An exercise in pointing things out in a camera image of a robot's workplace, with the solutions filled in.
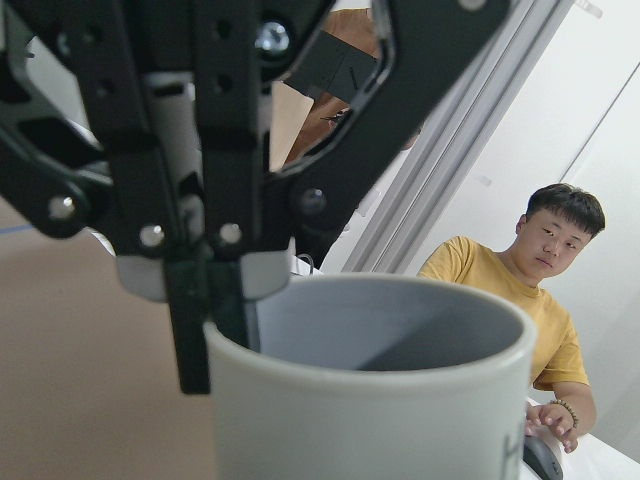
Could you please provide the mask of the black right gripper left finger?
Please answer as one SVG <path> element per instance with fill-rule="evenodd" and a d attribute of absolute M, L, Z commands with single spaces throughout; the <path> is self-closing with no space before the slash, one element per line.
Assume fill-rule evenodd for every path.
<path fill-rule="evenodd" d="M 128 1 L 7 1 L 1 50 L 1 194 L 37 230 L 102 233 L 119 275 L 171 314 L 181 390 L 210 391 L 198 302 L 197 255 L 179 200 L 179 160 L 152 113 L 145 6 Z M 89 123 L 84 137 L 30 79 L 28 43 L 41 40 L 68 67 Z"/>

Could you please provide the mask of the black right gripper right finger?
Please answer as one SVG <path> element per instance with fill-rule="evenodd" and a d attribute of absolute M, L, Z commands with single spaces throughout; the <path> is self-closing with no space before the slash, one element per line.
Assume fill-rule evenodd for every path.
<path fill-rule="evenodd" d="M 258 344 L 245 306 L 246 261 L 295 241 L 321 260 L 356 205 L 506 18 L 506 1 L 375 1 L 327 13 L 287 85 L 314 102 L 285 161 L 267 171 L 265 129 L 240 88 L 240 117 L 200 112 L 206 232 L 230 289 L 214 316 L 223 335 Z"/>

